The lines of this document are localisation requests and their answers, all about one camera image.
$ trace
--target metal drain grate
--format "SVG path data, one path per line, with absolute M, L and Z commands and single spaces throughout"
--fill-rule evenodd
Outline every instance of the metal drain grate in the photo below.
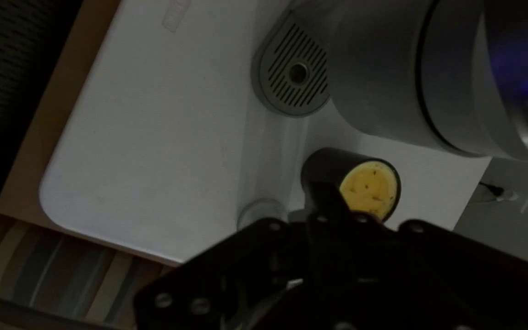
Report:
M 288 115 L 314 114 L 328 101 L 326 51 L 292 15 L 260 48 L 255 88 L 270 108 Z

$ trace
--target drain cover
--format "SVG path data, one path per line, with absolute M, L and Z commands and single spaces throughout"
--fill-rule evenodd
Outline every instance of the drain cover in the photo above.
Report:
M 255 57 L 253 82 L 270 108 L 314 114 L 328 101 L 326 51 L 286 15 Z

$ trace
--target round grate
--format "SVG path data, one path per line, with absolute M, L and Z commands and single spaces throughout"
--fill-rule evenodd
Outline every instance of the round grate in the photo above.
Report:
M 255 60 L 255 90 L 273 110 L 308 115 L 328 101 L 326 51 L 288 15 Z

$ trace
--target yellow object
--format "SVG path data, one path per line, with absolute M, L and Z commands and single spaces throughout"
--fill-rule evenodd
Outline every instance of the yellow object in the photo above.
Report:
M 398 200 L 398 176 L 383 161 L 367 161 L 354 167 L 339 185 L 350 211 L 372 214 L 383 222 Z

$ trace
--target white plastic surface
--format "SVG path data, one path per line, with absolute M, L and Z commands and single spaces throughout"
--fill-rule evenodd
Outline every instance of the white plastic surface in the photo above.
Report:
M 490 159 L 370 137 L 328 103 L 308 119 L 266 110 L 251 57 L 288 0 L 123 0 L 40 187 L 59 225 L 171 260 L 235 233 L 244 205 L 303 207 L 308 154 L 389 159 L 402 200 L 389 220 L 453 227 Z

